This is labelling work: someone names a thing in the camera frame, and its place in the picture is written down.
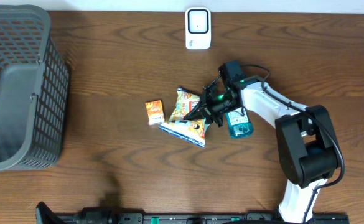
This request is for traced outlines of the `large yellow snack bag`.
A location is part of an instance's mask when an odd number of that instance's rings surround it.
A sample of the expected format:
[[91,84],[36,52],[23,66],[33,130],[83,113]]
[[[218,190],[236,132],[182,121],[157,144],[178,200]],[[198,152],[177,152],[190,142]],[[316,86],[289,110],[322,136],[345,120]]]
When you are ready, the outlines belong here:
[[209,127],[205,119],[193,121],[185,120],[184,116],[193,110],[200,101],[200,97],[189,91],[178,88],[175,109],[167,122],[159,129],[179,139],[192,143],[198,147],[205,147],[205,132]]

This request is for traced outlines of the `teal mouthwash bottle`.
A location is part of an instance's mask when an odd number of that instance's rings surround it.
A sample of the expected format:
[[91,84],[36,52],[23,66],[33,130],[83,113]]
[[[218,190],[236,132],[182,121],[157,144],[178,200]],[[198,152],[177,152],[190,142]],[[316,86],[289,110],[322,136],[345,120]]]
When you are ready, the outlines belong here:
[[229,134],[232,138],[245,138],[253,134],[254,128],[246,110],[241,107],[226,114]]

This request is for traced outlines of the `orange small snack box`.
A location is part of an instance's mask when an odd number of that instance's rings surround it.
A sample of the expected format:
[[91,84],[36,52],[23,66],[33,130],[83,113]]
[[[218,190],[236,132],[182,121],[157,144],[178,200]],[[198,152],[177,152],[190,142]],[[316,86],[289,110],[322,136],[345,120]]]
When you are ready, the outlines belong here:
[[161,124],[165,121],[161,100],[146,102],[145,105],[149,125]]

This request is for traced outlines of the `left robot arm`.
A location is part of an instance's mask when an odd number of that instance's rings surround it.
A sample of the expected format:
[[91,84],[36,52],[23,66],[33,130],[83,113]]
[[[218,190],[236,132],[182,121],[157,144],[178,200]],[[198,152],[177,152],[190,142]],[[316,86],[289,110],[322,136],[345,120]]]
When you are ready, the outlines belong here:
[[75,214],[55,214],[40,202],[35,211],[37,224],[118,224],[119,216],[110,209],[84,208]]

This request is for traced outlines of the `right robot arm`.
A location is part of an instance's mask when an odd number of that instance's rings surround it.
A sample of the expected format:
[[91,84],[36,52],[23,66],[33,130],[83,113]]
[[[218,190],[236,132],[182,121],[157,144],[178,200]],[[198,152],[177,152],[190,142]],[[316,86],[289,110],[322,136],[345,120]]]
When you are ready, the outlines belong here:
[[216,85],[204,89],[200,101],[185,120],[205,119],[223,124],[223,115],[237,108],[252,111],[276,130],[279,161],[287,177],[278,213],[288,223],[305,223],[322,188],[341,181],[345,163],[328,111],[308,107],[274,91],[259,78],[225,83],[225,92],[214,95]]

